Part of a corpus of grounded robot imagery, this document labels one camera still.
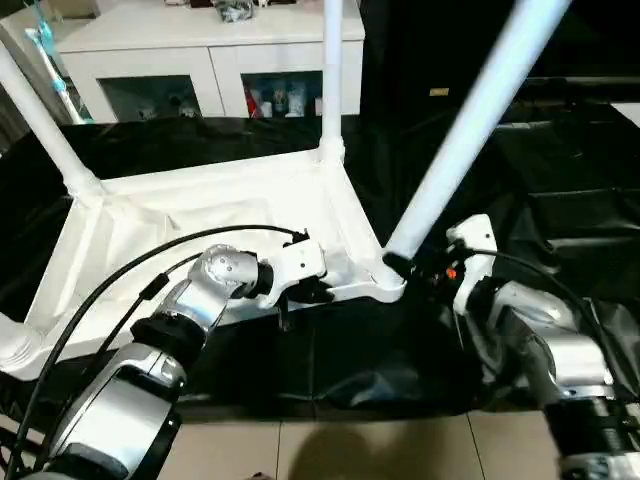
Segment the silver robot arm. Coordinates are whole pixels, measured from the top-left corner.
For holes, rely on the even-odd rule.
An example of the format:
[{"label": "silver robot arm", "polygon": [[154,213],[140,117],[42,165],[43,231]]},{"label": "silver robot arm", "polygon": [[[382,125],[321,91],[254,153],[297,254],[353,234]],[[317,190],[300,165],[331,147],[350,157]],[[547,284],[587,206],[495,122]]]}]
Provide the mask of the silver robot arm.
[{"label": "silver robot arm", "polygon": [[229,300],[261,296],[259,303],[270,308],[287,287],[324,270],[322,250],[311,240],[264,262],[227,245],[209,248],[154,314],[132,326],[133,343],[75,400],[57,427],[45,470],[30,480],[156,478],[180,428],[174,405],[186,372]]},{"label": "silver robot arm", "polygon": [[[449,230],[448,237],[484,250],[493,232],[489,218],[478,215]],[[639,479],[640,452],[632,438],[637,422],[615,398],[600,347],[579,333],[571,309],[558,297],[492,278],[492,258],[465,260],[454,310],[486,322],[485,329],[520,359],[560,454],[561,478]]]}]

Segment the tile floor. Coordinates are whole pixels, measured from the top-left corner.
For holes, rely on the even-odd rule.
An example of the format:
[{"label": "tile floor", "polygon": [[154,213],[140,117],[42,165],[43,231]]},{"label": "tile floor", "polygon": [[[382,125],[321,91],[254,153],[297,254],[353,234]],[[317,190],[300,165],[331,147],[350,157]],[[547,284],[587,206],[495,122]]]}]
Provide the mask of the tile floor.
[{"label": "tile floor", "polygon": [[262,472],[278,480],[555,480],[554,458],[538,412],[202,424],[183,426],[160,479],[244,480]]}]

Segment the black wire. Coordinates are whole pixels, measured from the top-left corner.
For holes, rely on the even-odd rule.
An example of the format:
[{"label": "black wire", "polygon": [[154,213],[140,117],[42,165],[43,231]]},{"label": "black wire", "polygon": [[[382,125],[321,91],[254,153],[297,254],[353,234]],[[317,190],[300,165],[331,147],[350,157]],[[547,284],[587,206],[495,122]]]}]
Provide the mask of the black wire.
[{"label": "black wire", "polygon": [[[15,442],[16,442],[16,434],[14,432],[12,432],[11,430],[8,430],[4,427],[0,427],[0,450],[2,448],[6,448],[9,452],[11,452],[11,449],[14,448],[15,446]],[[36,442],[27,439],[25,441],[25,448],[24,451],[27,453],[30,453],[34,456],[37,456],[40,452],[40,445],[38,445]],[[20,456],[20,458],[18,459],[18,461],[20,462],[20,464],[18,465],[18,471],[23,473],[26,471],[26,467],[24,465],[24,460],[22,459],[22,456]],[[2,460],[0,461],[0,463],[3,463],[4,465],[0,465],[2,466],[2,469],[4,470],[4,472],[6,473],[7,471],[7,462],[4,458],[4,456],[2,456]]]},{"label": "black wire", "polygon": [[[3,448],[6,448],[7,450],[9,450],[9,452],[11,452],[11,448],[8,445],[5,445],[2,442],[0,442],[0,470],[6,473],[7,470],[9,469],[9,464],[4,458],[4,453],[2,452]],[[18,466],[18,471],[21,473],[27,471],[27,468],[24,465],[24,460],[22,459],[22,456],[20,456],[20,465]]]},{"label": "black wire", "polygon": [[[180,267],[196,260],[200,255],[202,255],[202,252],[196,253],[194,255],[189,255],[187,258],[180,260],[179,262],[177,262],[176,264],[172,265],[167,270],[165,270],[164,275],[171,275]],[[142,304],[143,301],[144,301],[144,298],[142,298],[141,296],[138,296],[138,298],[136,298],[135,302],[133,302],[131,307],[129,307],[129,310],[127,310],[127,313],[125,313],[120,319],[120,321],[116,323],[116,325],[113,327],[111,332],[109,332],[109,335],[107,336],[107,338],[105,338],[102,344],[100,345],[100,348],[98,348],[96,353],[93,354],[93,358],[91,359],[91,362],[89,363],[89,365],[87,365],[87,368],[85,368],[84,372],[82,372],[81,374],[81,378],[79,382],[79,385],[81,388],[84,388],[93,379],[93,377],[97,373],[98,368],[100,368],[100,363],[102,358],[104,357],[105,353],[107,353],[107,351],[109,350],[109,346],[113,343],[115,338],[118,336],[118,333],[120,333],[120,330],[124,328],[124,326],[129,321],[133,313],[137,310],[137,308]]]},{"label": "black wire", "polygon": [[[202,252],[189,255],[187,258],[180,260],[179,262],[169,267],[167,270],[164,271],[164,273],[162,273],[162,275],[169,276],[180,267],[196,260],[200,255],[202,255]],[[58,417],[56,418],[56,420],[54,421],[50,429],[47,431],[46,435],[44,436],[44,439],[42,440],[42,450],[40,455],[36,457],[36,464],[34,465],[34,470],[37,471],[38,469],[41,469],[42,466],[44,466],[44,463],[46,462],[46,455],[47,455],[47,452],[49,451],[49,447],[51,444],[51,439],[53,438],[53,435],[58,425],[64,418],[64,414],[67,408],[69,408],[69,406],[73,402],[73,399],[82,390],[88,387],[91,381],[93,380],[93,378],[97,375],[102,364],[102,359],[104,358],[105,354],[109,350],[109,346],[113,343],[115,338],[118,336],[118,333],[120,333],[120,330],[124,328],[124,326],[127,324],[129,319],[133,316],[134,312],[138,309],[138,307],[142,304],[143,301],[145,301],[145,298],[141,293],[138,296],[138,298],[136,298],[136,300],[133,302],[131,307],[129,307],[127,312],[118,321],[118,323],[116,323],[116,325],[113,327],[111,332],[109,332],[109,335],[107,335],[104,341],[100,344],[100,347],[98,348],[96,353],[92,355],[89,365],[87,365],[84,371],[80,374],[80,378],[78,379],[77,383],[75,383],[75,385],[70,388],[71,393],[68,395],[67,399],[63,402],[63,408],[60,410]]]},{"label": "black wire", "polygon": [[[100,285],[98,285],[98,287],[93,292],[91,292],[91,294],[87,297],[87,299],[84,302],[82,302],[82,304],[80,305],[76,313],[73,315],[73,317],[71,317],[71,320],[69,321],[65,329],[60,334],[60,338],[58,338],[58,341],[55,343],[55,345],[51,349],[51,353],[47,357],[47,360],[45,361],[45,364],[42,367],[42,371],[40,372],[40,377],[38,377],[38,380],[36,381],[36,384],[33,387],[33,391],[31,392],[31,397],[29,398],[29,402],[27,403],[27,408],[25,409],[24,416],[22,417],[22,421],[20,422],[20,426],[16,434],[15,448],[11,451],[11,455],[9,457],[9,465],[7,468],[7,474],[5,476],[5,480],[14,480],[16,470],[18,468],[17,458],[20,457],[20,455],[22,454],[22,450],[24,449],[25,440],[27,439],[27,432],[29,431],[31,419],[35,412],[38,396],[40,395],[40,392],[44,387],[45,381],[51,369],[54,367],[56,361],[60,357],[62,350],[64,349],[66,343],[69,341],[69,338],[71,338],[71,335],[73,334],[73,331],[78,326],[78,323],[80,323],[80,320],[82,320],[82,317],[87,313],[87,311],[89,310],[89,308],[91,308],[91,306],[95,303],[95,301],[98,298],[100,298],[100,296],[107,290],[107,288],[109,288],[120,277],[125,275],[130,270],[133,270],[135,267],[137,267],[141,263],[149,260],[152,257],[155,257],[156,255],[162,252],[165,252],[166,250],[169,250],[172,247],[181,245],[183,243],[187,243],[197,238],[202,238],[202,237],[215,235],[219,233],[234,232],[238,230],[270,230],[273,232],[280,232],[280,233],[292,235],[294,238],[301,235],[300,233],[295,232],[293,230],[289,230],[287,228],[282,228],[282,227],[275,227],[272,225],[234,225],[230,227],[218,227],[218,228],[210,228],[207,230],[202,230],[200,232],[191,233],[189,235],[185,235],[183,237],[179,237],[174,240],[171,240],[163,245],[160,245],[140,255],[139,257],[133,259],[132,261],[130,261],[123,267],[119,268],[111,275],[109,275],[109,277],[107,277],[106,280],[104,280]],[[47,455],[47,452],[44,452],[44,451],[41,452],[41,458],[39,458],[36,461],[36,467],[42,468],[42,465],[40,465],[40,463],[43,464],[42,458],[45,458],[46,455]]]},{"label": "black wire", "polygon": [[[553,275],[551,275],[549,272],[547,272],[543,268],[540,268],[534,263],[531,263],[520,257],[515,257],[513,255],[509,255],[508,253],[495,252],[493,250],[479,250],[475,248],[465,248],[465,250],[474,255],[489,255],[496,258],[502,258],[512,263],[516,263],[540,275],[541,277],[544,277],[546,280],[548,280],[549,283],[553,284],[559,291],[561,291],[564,297],[567,300],[569,300],[575,306],[575,308],[580,312],[580,315],[582,316],[583,320],[586,322],[590,330],[588,333],[600,347],[600,350],[604,355],[607,365],[609,367],[612,367],[613,365],[615,365],[615,363],[612,361],[612,358],[611,358],[611,355],[609,354],[608,349],[605,348],[607,344],[607,340],[606,340],[602,326],[598,323],[595,316],[593,316],[592,312],[589,311],[589,309],[587,309],[587,307],[584,304],[584,301],[568,286],[566,286],[564,283],[562,283],[560,280],[555,278]],[[614,380],[615,380],[614,386],[621,387],[622,384],[619,382],[617,378],[615,378],[616,377],[615,370],[613,368],[610,368],[610,370],[611,370],[611,374],[614,376]]]},{"label": "black wire", "polygon": [[173,266],[169,267],[167,270],[165,270],[164,274],[165,275],[171,275],[173,272],[175,272],[180,267],[183,267],[187,263],[190,263],[190,262],[193,262],[194,260],[196,260],[200,255],[202,255],[202,252],[194,253],[193,255],[188,256],[184,260],[180,260],[178,263],[176,263],[175,265],[173,265]]}]

